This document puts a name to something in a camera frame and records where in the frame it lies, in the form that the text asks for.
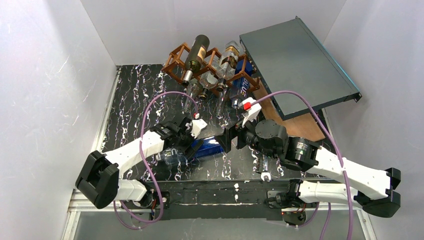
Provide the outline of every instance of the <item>wooden board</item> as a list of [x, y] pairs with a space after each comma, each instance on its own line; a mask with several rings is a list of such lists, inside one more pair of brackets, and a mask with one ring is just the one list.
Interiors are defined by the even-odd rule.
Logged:
[[[256, 99], [260, 99], [268, 94], [262, 82], [260, 82], [259, 85], [260, 89], [253, 92]], [[260, 106], [262, 107], [262, 113], [265, 118], [272, 119], [276, 123], [285, 126], [288, 135], [303, 137], [314, 142], [325, 138], [323, 132], [310, 113], [283, 121], [270, 99], [260, 102]]]

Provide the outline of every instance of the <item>black and white marble surface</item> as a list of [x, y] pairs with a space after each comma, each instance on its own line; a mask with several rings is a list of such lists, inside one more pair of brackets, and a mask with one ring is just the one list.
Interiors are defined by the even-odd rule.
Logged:
[[[175, 80], [161, 72], [162, 67], [161, 64], [121, 67], [103, 139], [103, 153], [140, 137], [145, 107], [155, 96], [163, 92], [184, 91]], [[185, 97], [177, 94], [161, 97], [148, 112], [145, 131], [161, 121], [171, 120], [176, 113], [182, 113], [184, 100]], [[207, 129], [201, 133], [201, 138], [218, 135], [222, 133], [225, 125], [240, 120], [241, 113], [229, 105], [224, 109], [224, 117], [217, 118], [214, 115], [217, 98], [212, 94], [207, 100], [197, 102], [202, 119], [208, 123]], [[228, 154], [218, 153], [175, 165], [166, 165], [164, 162], [154, 161], [151, 157], [147, 160], [158, 181], [254, 180], [260, 179], [260, 175], [255, 172], [258, 156], [259, 153], [248, 146], [236, 149], [233, 140], [233, 149]], [[281, 167], [277, 159], [268, 162], [268, 169], [273, 179], [314, 177]], [[146, 181], [151, 179], [142, 162], [129, 170], [126, 176]]]

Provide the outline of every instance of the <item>white wall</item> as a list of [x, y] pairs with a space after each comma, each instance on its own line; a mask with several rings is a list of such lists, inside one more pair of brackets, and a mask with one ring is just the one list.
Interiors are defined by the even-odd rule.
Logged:
[[81, 0], [116, 65], [164, 64], [205, 34], [222, 50], [239, 35], [299, 16], [324, 41], [346, 0]]
[[400, 210], [372, 217], [378, 239], [424, 236], [424, 2], [347, 0], [324, 42], [363, 94], [328, 109], [342, 154], [402, 171]]
[[79, 0], [0, 2], [0, 239], [60, 239], [115, 74]]

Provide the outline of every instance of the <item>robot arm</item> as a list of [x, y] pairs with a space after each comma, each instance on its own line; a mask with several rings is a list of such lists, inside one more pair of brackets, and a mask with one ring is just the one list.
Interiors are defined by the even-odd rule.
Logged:
[[272, 197], [272, 202], [281, 208], [313, 202], [345, 204], [346, 185], [342, 183], [346, 170], [354, 206], [384, 218], [392, 217], [400, 208], [401, 196], [394, 191], [401, 181], [398, 169], [376, 170], [345, 158], [342, 168], [336, 154], [302, 137], [288, 136], [286, 128], [273, 120], [254, 123], [253, 119], [261, 108], [259, 104], [250, 107], [253, 101], [252, 98], [243, 101], [247, 106], [243, 121], [226, 127], [222, 135], [215, 137], [226, 153], [231, 150], [231, 140], [237, 137], [237, 149], [248, 145], [267, 157], [279, 158], [280, 164], [290, 170], [318, 174], [340, 182], [321, 184], [294, 179], [290, 181], [288, 191]]
[[202, 145], [201, 140], [196, 145], [193, 143], [206, 126], [202, 119], [178, 115], [172, 121], [158, 123], [143, 137], [118, 149], [104, 154], [94, 151], [88, 155], [75, 186], [98, 209], [113, 200], [141, 201], [148, 192], [146, 186], [138, 180], [122, 179], [126, 171], [142, 161], [140, 143], [146, 158], [171, 147], [190, 158]]

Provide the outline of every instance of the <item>gray box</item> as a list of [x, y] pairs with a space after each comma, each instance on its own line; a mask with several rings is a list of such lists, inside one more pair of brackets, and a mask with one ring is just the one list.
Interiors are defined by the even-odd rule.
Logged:
[[[242, 34], [240, 43], [257, 68], [254, 76], [262, 77], [269, 94], [295, 91], [316, 111], [361, 98], [354, 82], [299, 17]], [[291, 94], [271, 100], [283, 120], [309, 112]]]

